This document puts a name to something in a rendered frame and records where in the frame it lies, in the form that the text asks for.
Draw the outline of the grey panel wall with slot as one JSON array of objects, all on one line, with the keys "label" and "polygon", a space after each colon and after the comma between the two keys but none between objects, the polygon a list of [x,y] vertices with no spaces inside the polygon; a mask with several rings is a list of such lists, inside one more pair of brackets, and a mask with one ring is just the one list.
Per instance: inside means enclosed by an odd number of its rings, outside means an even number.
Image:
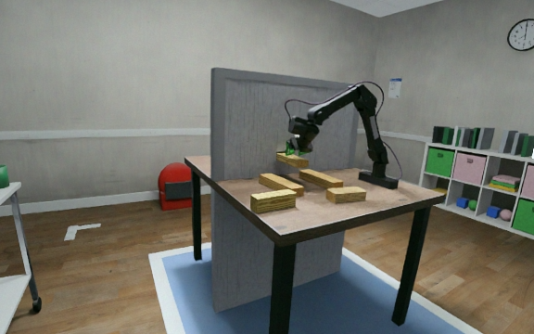
[{"label": "grey panel wall with slot", "polygon": [[[274,163],[286,149],[290,99],[317,104],[345,91],[340,83],[283,74],[212,68],[210,179],[223,181],[353,168],[359,111],[353,102],[336,111],[299,156],[309,167]],[[215,314],[272,296],[274,243],[210,187],[212,308]],[[339,272],[345,231],[297,243],[293,288]],[[215,267],[215,271],[214,271]],[[215,273],[215,282],[214,282]]]}]

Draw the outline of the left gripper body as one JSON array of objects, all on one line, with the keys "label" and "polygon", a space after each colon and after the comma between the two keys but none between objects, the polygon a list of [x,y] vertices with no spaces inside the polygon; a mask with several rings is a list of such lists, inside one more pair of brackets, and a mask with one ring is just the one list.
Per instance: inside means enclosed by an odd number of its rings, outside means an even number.
[{"label": "left gripper body", "polygon": [[291,137],[289,140],[287,140],[287,144],[289,148],[293,148],[294,150],[299,149],[300,152],[312,152],[313,149],[311,141],[307,140],[301,135],[295,135],[295,137]]}]

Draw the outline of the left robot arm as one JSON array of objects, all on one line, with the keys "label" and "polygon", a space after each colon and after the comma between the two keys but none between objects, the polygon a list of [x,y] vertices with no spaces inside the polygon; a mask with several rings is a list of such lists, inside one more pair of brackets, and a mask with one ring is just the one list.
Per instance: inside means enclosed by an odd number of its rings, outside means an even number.
[{"label": "left robot arm", "polygon": [[[359,94],[362,95],[359,96]],[[353,102],[362,117],[368,143],[368,156],[374,161],[371,172],[364,171],[359,172],[359,174],[389,184],[398,183],[399,180],[385,175],[386,165],[388,164],[388,153],[381,140],[376,121],[375,108],[377,99],[363,84],[355,85],[324,104],[310,109],[307,113],[309,121],[299,117],[292,117],[288,126],[288,132],[295,135],[303,135],[304,138],[312,141],[320,133],[316,125],[322,125],[323,121],[327,120],[334,112],[342,109],[351,102]]]}]

